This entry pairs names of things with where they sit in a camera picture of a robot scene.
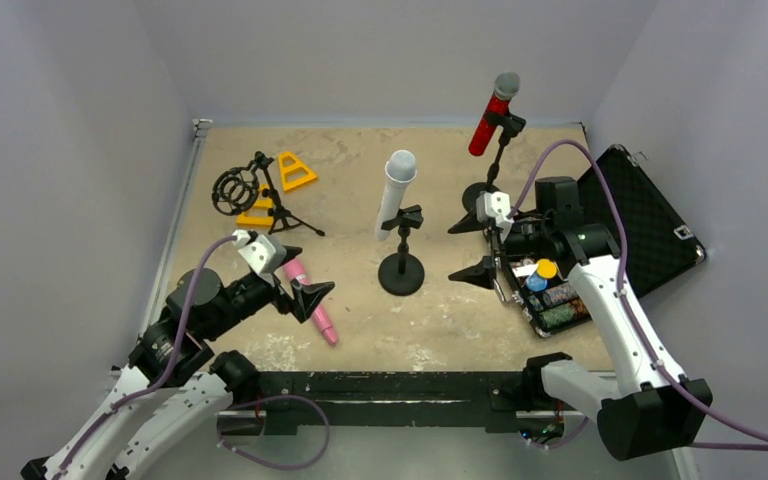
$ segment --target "white microphone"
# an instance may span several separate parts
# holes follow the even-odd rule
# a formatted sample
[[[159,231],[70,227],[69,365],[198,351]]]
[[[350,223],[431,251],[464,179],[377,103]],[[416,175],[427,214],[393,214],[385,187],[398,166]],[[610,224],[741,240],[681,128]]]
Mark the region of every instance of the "white microphone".
[[[416,178],[416,157],[407,150],[397,150],[384,165],[387,183],[384,184],[384,197],[378,207],[378,218],[375,219],[375,238],[383,242],[390,235],[389,230],[382,230],[381,225],[392,220],[399,213],[402,198],[408,185]]]

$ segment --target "yellow triangular object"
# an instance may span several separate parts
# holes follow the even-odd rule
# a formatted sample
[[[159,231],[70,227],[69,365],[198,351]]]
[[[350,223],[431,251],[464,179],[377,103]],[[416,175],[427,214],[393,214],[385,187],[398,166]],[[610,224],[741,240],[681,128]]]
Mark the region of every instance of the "yellow triangular object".
[[[285,193],[315,182],[319,178],[293,152],[284,152],[278,155],[278,170],[281,173],[281,186],[284,188]],[[295,180],[290,180],[290,176],[298,173],[304,173],[304,175]]]
[[[260,186],[260,194],[257,197],[257,200],[254,202],[254,206],[249,209],[247,212],[243,212],[237,217],[237,226],[238,227],[271,227],[272,226],[272,217],[268,215],[268,211],[270,208],[273,207],[272,199],[269,197],[263,196],[263,191],[266,190],[266,185]],[[265,217],[252,217],[249,214],[254,212],[255,210],[259,211],[265,211],[267,212],[267,216]]]

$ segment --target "yellow lid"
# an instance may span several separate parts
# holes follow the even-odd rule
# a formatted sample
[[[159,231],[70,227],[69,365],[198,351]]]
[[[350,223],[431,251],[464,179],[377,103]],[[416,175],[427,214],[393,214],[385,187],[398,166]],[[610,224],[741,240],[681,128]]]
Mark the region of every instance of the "yellow lid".
[[[549,280],[550,278],[555,278],[557,274],[558,267],[548,258],[541,258],[537,261],[537,275]]]

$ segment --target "red microphone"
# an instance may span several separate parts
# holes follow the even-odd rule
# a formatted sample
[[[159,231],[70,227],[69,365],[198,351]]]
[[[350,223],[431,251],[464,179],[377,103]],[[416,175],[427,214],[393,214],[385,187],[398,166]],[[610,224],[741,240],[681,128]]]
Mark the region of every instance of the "red microphone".
[[[517,92],[519,92],[519,75],[514,72],[505,72],[499,75],[493,84],[493,96],[490,97],[490,103],[484,109],[484,114],[493,112],[499,115],[507,115],[508,104],[511,103],[511,99],[514,98]],[[487,120],[484,120],[484,115],[482,115],[481,122],[478,123],[478,128],[475,129],[475,135],[472,136],[472,141],[469,142],[469,153],[476,157],[484,155],[484,151],[487,150],[487,145],[490,144],[490,139],[493,138],[495,131],[496,126],[487,123]]]

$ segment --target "beige tabletop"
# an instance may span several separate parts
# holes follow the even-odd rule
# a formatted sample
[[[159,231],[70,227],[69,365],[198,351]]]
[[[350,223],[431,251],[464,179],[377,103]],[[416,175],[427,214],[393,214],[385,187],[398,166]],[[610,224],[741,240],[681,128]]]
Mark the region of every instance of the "beige tabletop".
[[[218,353],[236,349],[260,370],[457,371],[518,370],[529,357],[563,351],[591,370],[612,369],[592,322],[543,339],[521,311],[503,305],[495,292],[447,276],[487,254],[481,234],[449,235],[463,215],[461,193],[483,180],[496,151],[495,140],[482,158],[467,152],[471,128],[214,128],[210,130],[173,258],[172,284],[192,269],[205,248],[235,228],[232,217],[217,213],[210,200],[213,182],[226,169],[245,165],[260,150],[277,157],[292,151],[319,180],[282,194],[284,205],[325,230],[276,234],[286,245],[304,248],[300,259],[312,281],[337,287],[323,302],[340,335],[329,347],[313,322],[299,325],[291,316],[264,308],[227,332],[212,346]],[[537,156],[562,138],[584,142],[581,128],[527,128],[511,142],[496,184],[516,198]],[[412,296],[395,297],[378,284],[381,260],[396,251],[398,235],[385,242],[373,236],[384,188],[384,163],[399,149],[416,155],[418,175],[403,206],[419,204],[425,222],[409,239],[411,253],[425,267],[425,283]],[[272,176],[279,180],[277,164]],[[586,160],[561,147],[541,176],[577,178]],[[523,208],[533,208],[529,195]],[[248,273],[236,250],[220,248],[208,262],[223,281]]]

